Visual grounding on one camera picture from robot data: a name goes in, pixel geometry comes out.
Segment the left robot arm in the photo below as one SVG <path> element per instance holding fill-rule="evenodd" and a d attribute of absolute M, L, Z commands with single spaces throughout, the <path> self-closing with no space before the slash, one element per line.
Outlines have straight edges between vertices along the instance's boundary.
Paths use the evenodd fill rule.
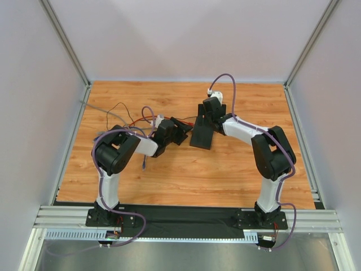
<path fill-rule="evenodd" d="M 119 125 L 99 136 L 91 151 L 99 176 L 99 192 L 94 207 L 88 211 L 86 226 L 120 226 L 124 216 L 118 213 L 118 185 L 133 154 L 157 158 L 169 144 L 180 145 L 191 130 L 191 125 L 171 117 L 161 120 L 149 136 Z"/>

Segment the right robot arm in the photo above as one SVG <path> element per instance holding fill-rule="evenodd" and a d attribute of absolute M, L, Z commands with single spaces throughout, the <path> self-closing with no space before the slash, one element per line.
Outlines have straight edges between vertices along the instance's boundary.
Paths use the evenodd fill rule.
<path fill-rule="evenodd" d="M 256 167 L 262 176 L 261 192 L 254 212 L 260 224 L 273 222 L 282 204 L 280 195 L 284 181 L 295 173 L 296 156 L 279 126 L 272 128 L 249 123 L 226 112 L 226 105 L 213 96 L 198 105 L 193 133 L 199 140 L 191 146 L 210 149 L 213 133 L 236 138 L 252 147 Z"/>

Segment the black network switch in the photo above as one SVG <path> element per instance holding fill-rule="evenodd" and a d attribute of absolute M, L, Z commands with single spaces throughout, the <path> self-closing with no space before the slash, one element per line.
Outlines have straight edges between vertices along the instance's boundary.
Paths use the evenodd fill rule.
<path fill-rule="evenodd" d="M 200 127 L 196 126 L 195 122 L 190 139 L 190 146 L 210 150 L 214 132 L 223 133 L 222 129 L 214 130 L 210 124 L 206 127 Z"/>

